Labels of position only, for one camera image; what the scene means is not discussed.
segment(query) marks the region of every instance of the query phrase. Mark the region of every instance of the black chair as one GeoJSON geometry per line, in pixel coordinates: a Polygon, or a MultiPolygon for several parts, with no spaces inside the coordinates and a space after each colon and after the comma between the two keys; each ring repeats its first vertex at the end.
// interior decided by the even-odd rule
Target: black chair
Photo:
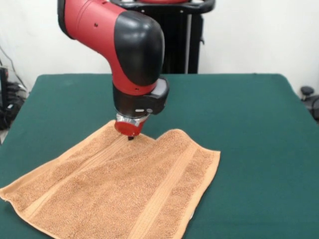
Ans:
{"type": "Polygon", "coordinates": [[[309,86],[301,87],[301,93],[303,94],[302,101],[310,114],[315,120],[319,120],[319,95],[312,95],[314,89],[309,86]]]}

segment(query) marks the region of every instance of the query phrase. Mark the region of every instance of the towel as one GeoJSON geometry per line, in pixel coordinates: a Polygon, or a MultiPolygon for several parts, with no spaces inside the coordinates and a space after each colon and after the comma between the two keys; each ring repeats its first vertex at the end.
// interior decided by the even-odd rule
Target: towel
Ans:
{"type": "Polygon", "coordinates": [[[0,197],[56,239],[182,238],[220,152],[180,129],[128,140],[114,123],[1,188],[0,197]]]}

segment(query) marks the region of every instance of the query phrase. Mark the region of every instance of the black equipment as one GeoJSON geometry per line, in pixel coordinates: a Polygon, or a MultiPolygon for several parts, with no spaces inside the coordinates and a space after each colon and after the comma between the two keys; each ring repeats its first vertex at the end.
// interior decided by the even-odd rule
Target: black equipment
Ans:
{"type": "Polygon", "coordinates": [[[163,74],[197,74],[200,43],[203,42],[202,14],[215,7],[215,0],[110,0],[127,10],[155,19],[165,37],[163,74]]]}

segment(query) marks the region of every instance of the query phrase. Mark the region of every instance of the green table surface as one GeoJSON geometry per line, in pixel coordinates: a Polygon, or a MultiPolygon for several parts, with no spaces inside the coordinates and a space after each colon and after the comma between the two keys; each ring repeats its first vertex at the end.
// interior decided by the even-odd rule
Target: green table surface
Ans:
{"type": "MultiPolygon", "coordinates": [[[[158,137],[180,128],[200,145],[221,150],[217,174],[184,237],[318,239],[319,127],[287,79],[277,74],[167,78],[167,107],[149,118],[143,133],[158,137]]],[[[111,75],[40,76],[0,148],[0,187],[114,117],[111,75]]],[[[1,239],[46,237],[0,201],[1,239]]]]}

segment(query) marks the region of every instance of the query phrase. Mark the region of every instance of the black cable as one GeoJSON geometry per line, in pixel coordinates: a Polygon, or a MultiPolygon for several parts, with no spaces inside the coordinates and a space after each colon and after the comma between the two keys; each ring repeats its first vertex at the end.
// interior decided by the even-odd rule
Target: black cable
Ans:
{"type": "Polygon", "coordinates": [[[6,56],[6,58],[8,58],[8,60],[11,62],[11,66],[12,66],[13,72],[15,73],[16,77],[18,78],[18,80],[19,80],[19,81],[21,82],[21,84],[27,89],[27,87],[25,86],[25,84],[24,84],[24,82],[22,81],[22,79],[20,78],[20,76],[16,73],[12,59],[6,54],[6,52],[2,49],[1,46],[0,46],[0,50],[1,50],[2,53],[6,56]]]}

